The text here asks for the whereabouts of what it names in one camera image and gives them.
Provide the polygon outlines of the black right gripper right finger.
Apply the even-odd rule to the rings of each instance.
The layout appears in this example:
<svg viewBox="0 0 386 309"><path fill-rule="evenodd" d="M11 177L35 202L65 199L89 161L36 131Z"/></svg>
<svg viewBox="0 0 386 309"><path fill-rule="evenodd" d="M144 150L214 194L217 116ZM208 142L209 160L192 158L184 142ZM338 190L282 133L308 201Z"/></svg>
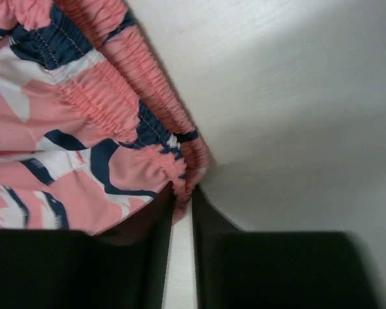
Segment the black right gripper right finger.
<svg viewBox="0 0 386 309"><path fill-rule="evenodd" d="M201 189L200 308L386 308L386 196L314 186Z"/></svg>

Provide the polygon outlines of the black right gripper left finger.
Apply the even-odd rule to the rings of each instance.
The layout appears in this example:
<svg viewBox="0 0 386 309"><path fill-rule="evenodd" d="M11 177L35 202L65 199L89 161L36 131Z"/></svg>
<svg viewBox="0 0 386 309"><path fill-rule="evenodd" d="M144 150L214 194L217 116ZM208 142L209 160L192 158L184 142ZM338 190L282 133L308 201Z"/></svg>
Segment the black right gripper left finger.
<svg viewBox="0 0 386 309"><path fill-rule="evenodd" d="M97 235L0 229L0 308L161 308L174 195Z"/></svg>

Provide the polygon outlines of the pink shark print shorts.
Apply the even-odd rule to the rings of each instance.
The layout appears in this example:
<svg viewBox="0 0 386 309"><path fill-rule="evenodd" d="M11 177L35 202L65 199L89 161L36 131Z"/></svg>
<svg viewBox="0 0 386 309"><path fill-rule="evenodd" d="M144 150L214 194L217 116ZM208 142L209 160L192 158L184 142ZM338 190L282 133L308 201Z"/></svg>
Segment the pink shark print shorts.
<svg viewBox="0 0 386 309"><path fill-rule="evenodd" d="M166 185L178 221L207 165L123 1L0 1L0 228L99 234Z"/></svg>

